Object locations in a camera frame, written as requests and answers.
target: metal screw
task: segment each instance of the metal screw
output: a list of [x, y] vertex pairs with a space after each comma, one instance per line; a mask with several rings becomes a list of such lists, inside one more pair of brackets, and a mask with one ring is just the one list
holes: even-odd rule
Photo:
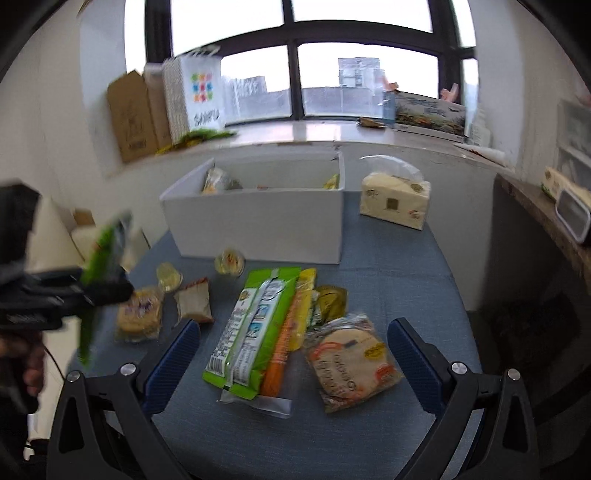
[[135, 372], [135, 365], [134, 364], [125, 364], [124, 366], [122, 366], [119, 371], [121, 372], [121, 375], [124, 376], [128, 376], [131, 375], [132, 373]]
[[73, 370], [72, 372], [68, 373], [66, 380], [70, 383], [74, 383], [76, 380], [80, 378], [80, 372], [78, 370]]
[[462, 362], [454, 362], [452, 363], [452, 371], [458, 375], [463, 375], [468, 371], [468, 367]]
[[507, 370], [507, 376], [509, 376], [509, 378], [512, 380], [519, 380], [521, 378], [519, 370], [516, 370], [515, 368], [510, 368]]

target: yellow snack bag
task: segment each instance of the yellow snack bag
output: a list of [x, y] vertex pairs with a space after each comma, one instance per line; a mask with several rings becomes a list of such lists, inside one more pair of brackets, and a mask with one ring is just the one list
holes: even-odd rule
[[297, 280], [296, 290], [301, 292], [300, 304], [295, 313], [293, 332], [290, 338], [290, 352], [298, 350], [304, 343], [304, 335], [308, 318], [312, 308], [312, 291], [316, 282], [316, 269], [308, 268], [300, 272]]

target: white storage box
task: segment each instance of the white storage box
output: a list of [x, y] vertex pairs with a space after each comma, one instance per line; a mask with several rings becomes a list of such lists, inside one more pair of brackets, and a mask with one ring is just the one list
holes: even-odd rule
[[[214, 164], [243, 190], [202, 195]], [[323, 189], [337, 173], [339, 188]], [[183, 256], [216, 257], [225, 248], [236, 248], [248, 260], [337, 264], [344, 186], [343, 158], [334, 148], [261, 147], [249, 157], [205, 162], [160, 201]]]

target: wooden shelf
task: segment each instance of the wooden shelf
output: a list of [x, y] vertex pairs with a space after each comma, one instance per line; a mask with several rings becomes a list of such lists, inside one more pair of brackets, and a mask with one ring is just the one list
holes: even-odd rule
[[548, 233], [577, 275], [587, 286], [591, 294], [591, 248], [585, 248], [574, 241], [573, 237], [560, 222], [554, 211], [554, 202], [548, 198], [540, 186], [532, 185], [498, 174], [496, 180]]

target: blue tablecloth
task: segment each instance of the blue tablecloth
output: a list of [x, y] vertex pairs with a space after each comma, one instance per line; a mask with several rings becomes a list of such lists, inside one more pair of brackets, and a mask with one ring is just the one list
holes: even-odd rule
[[[209, 277], [212, 312], [217, 319], [214, 325], [202, 327], [199, 351], [166, 411], [153, 417], [190, 473], [203, 480], [380, 480], [396, 476], [434, 420], [421, 409], [406, 380], [361, 405], [326, 414], [313, 371], [304, 366], [289, 419], [271, 417], [242, 404], [221, 404], [220, 390], [201, 378], [207, 359], [248, 271], [279, 264], [247, 262], [242, 277], [222, 277], [216, 274], [211, 259], [182, 258], [167, 233], [131, 273], [134, 286], [156, 284], [155, 269], [163, 261], [175, 265], [185, 282]], [[428, 226], [419, 232], [362, 216], [359, 194], [346, 193], [341, 263], [317, 268], [317, 283], [346, 288], [349, 311], [365, 312], [382, 338], [388, 323], [404, 316], [448, 360], [461, 360], [480, 372], [462, 301]], [[138, 362], [153, 344], [115, 343], [115, 313], [114, 307], [106, 309], [88, 376], [112, 374], [126, 362]], [[176, 303], [168, 297], [161, 338], [176, 319]], [[72, 368], [79, 368], [76, 361]], [[467, 453], [479, 420], [477, 414], [472, 417], [445, 478], [457, 473]]]

